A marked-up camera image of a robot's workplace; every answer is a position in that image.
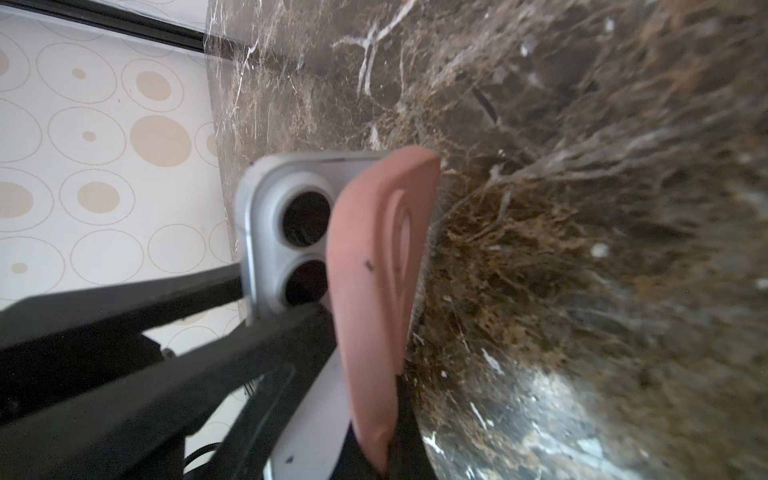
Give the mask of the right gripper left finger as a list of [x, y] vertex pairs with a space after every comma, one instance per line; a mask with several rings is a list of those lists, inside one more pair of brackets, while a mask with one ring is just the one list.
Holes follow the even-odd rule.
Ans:
[[306, 304], [2, 428], [4, 479], [118, 479], [176, 440], [234, 390], [258, 390], [204, 479], [261, 475], [336, 347], [333, 320]]

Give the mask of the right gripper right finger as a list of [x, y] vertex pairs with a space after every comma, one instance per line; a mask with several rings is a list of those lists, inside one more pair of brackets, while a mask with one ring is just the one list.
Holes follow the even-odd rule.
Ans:
[[413, 409], [408, 382], [398, 376], [398, 417], [395, 433], [389, 446], [391, 480], [436, 480], [437, 476], [428, 458], [418, 421]]

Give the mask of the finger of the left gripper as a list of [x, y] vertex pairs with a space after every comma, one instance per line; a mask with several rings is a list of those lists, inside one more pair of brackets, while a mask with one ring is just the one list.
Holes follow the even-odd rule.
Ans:
[[25, 298], [1, 311], [1, 349], [142, 333], [241, 299], [240, 266]]

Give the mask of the phone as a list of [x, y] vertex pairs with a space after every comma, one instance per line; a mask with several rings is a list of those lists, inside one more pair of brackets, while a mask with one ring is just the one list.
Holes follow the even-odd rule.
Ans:
[[[272, 154], [246, 170], [235, 194], [234, 221], [247, 325], [262, 325], [304, 303], [330, 305], [325, 250], [333, 206], [344, 187], [383, 156]], [[349, 427], [341, 359], [333, 352], [281, 434], [266, 478], [331, 478]]]

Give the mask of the pink phone case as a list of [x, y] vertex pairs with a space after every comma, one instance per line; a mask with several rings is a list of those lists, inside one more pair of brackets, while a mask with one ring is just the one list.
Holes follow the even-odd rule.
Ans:
[[440, 175], [438, 155], [408, 146], [347, 184], [333, 208], [326, 260], [351, 424], [375, 471], [389, 470], [397, 378]]

